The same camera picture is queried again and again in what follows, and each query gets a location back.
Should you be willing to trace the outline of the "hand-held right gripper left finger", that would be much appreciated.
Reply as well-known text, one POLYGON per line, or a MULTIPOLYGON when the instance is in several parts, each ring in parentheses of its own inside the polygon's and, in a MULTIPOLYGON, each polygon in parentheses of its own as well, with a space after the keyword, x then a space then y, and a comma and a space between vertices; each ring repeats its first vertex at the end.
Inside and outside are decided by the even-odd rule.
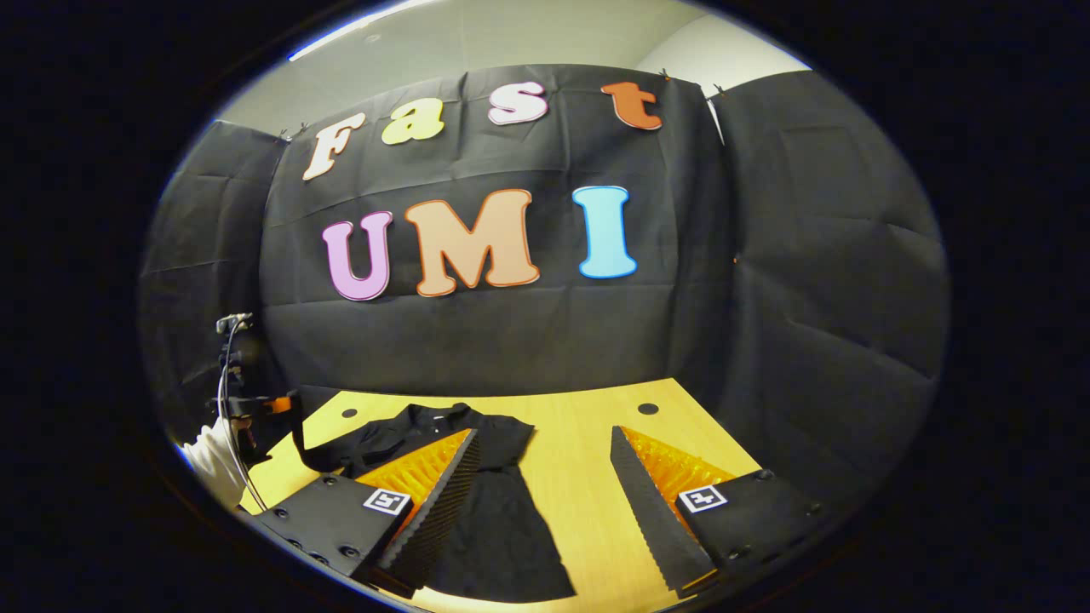
POLYGON ((241 508, 268 536, 335 573, 401 597, 428 581, 479 473, 479 431, 382 444, 359 426, 300 458, 307 484, 278 503, 245 490, 241 508))

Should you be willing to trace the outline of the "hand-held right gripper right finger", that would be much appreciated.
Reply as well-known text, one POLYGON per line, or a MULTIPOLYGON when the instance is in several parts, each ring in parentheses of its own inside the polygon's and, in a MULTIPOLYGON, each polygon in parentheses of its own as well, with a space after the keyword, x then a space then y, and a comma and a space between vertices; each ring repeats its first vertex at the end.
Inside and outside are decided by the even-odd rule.
POLYGON ((611 426, 610 461, 668 590, 736 596, 806 556, 855 508, 758 465, 731 441, 728 461, 611 426))

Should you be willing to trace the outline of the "black garment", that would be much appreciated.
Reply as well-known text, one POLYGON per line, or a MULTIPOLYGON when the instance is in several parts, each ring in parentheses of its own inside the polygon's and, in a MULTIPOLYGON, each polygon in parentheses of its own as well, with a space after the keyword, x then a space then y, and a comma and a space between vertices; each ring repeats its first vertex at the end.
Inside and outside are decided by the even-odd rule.
POLYGON ((409 404, 393 418, 370 421, 302 450, 302 458, 320 473, 340 470, 358 478, 464 428, 476 431, 479 470, 428 588, 502 603, 576 596, 548 522, 520 471, 532 424, 513 416, 480 414, 464 402, 448 408, 409 404))

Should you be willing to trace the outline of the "black backdrop cloth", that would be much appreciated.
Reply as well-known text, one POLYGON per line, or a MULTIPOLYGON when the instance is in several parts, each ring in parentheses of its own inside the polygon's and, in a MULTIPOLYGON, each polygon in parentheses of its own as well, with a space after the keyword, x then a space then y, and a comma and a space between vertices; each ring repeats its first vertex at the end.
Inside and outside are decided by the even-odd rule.
POLYGON ((215 321, 272 390, 511 396, 674 378, 829 506, 929 411, 949 268, 927 194, 828 80, 706 100, 621 67, 487 67, 291 140, 215 122, 149 230, 140 325, 175 441, 210 422, 215 321))

